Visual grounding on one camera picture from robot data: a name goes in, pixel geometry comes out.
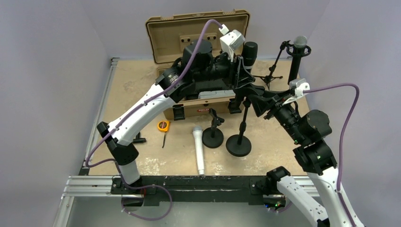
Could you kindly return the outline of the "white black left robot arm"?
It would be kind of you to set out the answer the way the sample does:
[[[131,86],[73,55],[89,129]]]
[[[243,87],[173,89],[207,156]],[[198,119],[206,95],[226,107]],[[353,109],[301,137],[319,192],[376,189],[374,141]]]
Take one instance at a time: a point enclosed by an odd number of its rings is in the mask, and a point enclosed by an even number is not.
[[[136,162],[139,152],[132,143],[134,136],[160,113],[193,95],[199,83],[223,82],[229,89],[236,89],[250,79],[258,53],[257,43],[222,41],[221,45],[222,52],[213,56],[211,42],[194,40],[137,103],[116,120],[97,125],[128,193],[136,193],[141,187]]]

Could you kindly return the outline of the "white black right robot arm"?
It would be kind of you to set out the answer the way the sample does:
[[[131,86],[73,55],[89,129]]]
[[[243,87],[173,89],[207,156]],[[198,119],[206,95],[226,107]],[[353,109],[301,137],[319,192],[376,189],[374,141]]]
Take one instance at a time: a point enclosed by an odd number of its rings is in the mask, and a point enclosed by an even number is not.
[[[296,144],[295,158],[322,202],[318,203],[282,166],[267,172],[264,184],[256,183],[256,188],[266,195],[283,194],[286,202],[294,204],[313,227],[362,227],[340,182],[340,165],[324,141],[332,132],[328,115],[311,110],[300,116],[279,93],[249,95],[248,99],[257,116],[276,118],[289,134]]]

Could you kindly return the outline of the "black handheld microphone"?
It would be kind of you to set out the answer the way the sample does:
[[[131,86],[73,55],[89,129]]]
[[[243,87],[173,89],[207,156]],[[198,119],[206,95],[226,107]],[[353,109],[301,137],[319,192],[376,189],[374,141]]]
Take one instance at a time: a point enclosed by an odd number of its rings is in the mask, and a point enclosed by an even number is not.
[[[253,41],[248,41],[244,43],[242,49],[242,57],[244,59],[244,68],[248,71],[252,70],[252,67],[256,61],[258,54],[258,44]]]

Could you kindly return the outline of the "black round-base mic stand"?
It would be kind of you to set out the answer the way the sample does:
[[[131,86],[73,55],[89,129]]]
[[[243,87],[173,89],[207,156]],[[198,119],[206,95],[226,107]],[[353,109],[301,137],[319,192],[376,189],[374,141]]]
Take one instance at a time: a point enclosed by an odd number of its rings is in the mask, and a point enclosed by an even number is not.
[[[212,117],[211,126],[203,131],[202,143],[208,148],[218,148],[224,140],[223,132],[218,126],[224,123],[225,119],[219,117],[213,108],[209,109],[209,115]]]

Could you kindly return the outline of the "white handheld microphone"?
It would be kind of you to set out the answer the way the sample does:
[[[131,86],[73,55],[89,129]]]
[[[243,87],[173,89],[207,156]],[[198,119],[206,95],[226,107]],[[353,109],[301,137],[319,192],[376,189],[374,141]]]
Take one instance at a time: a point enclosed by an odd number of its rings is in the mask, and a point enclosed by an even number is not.
[[[203,133],[203,131],[200,126],[195,126],[192,130],[194,144],[195,144],[197,169],[198,169],[199,175],[205,175],[202,133]]]

